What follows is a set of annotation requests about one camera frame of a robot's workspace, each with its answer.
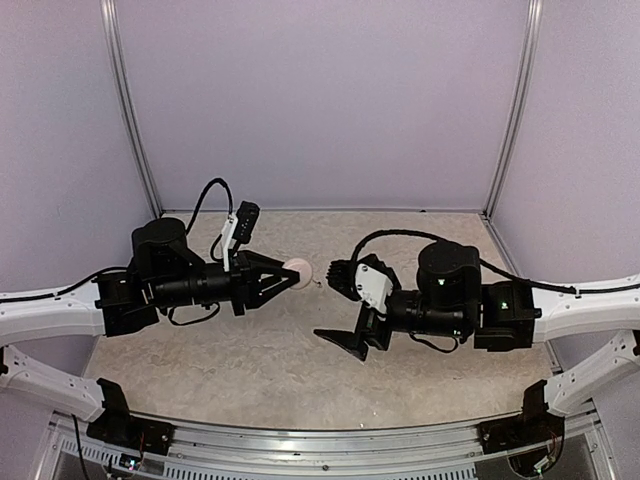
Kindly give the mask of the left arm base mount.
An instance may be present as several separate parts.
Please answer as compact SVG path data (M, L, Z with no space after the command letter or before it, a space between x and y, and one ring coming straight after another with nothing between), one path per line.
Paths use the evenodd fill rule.
M133 415L124 392L117 383L99 378L97 384L103 394L103 411L87 424L86 435L107 444L166 456L174 437L175 426Z

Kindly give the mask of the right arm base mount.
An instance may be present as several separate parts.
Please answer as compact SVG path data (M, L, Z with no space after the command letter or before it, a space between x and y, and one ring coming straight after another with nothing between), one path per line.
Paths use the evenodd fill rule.
M551 413L546 388L549 380L527 387L519 413L478 424L477 432L484 454L523 448L565 436L565 415Z

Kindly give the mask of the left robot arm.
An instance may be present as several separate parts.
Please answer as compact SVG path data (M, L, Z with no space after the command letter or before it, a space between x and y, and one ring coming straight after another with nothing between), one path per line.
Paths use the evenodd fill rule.
M229 217L222 235L228 250L221 262L208 263L189 248L181 220L153 220L133 232L133 256L126 267L108 267L54 292L2 295L2 389L85 422L99 420L115 442L133 443L140 424L129 414L117 383L67 374L29 357L17 344L69 335L130 335L185 306L215 314L228 302L237 316L257 309L297 284L300 275L281 261L236 250L251 230Z

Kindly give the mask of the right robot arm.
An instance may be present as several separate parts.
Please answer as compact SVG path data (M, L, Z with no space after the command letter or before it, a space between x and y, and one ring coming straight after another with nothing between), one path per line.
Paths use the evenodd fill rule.
M553 285L502 275L485 284L486 263L473 246L437 239L418 255L416 289L401 288L376 256L334 260L328 285L361 305L352 331L317 329L315 335L365 360L388 348L393 333L423 343L429 336L467 339L476 349L510 352L579 333L614 337L566 373L541 380L523 394L511 433L523 444L546 432L551 418L568 416L594 393L639 370L639 279Z

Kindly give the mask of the pink round charging case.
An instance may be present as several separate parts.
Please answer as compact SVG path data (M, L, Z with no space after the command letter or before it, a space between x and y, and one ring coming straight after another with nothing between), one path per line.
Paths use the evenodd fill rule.
M298 282L291 286L292 290L304 289L311 283L313 278L313 268L307 260L302 258L292 258L287 260L283 267L287 270L295 271L299 275Z

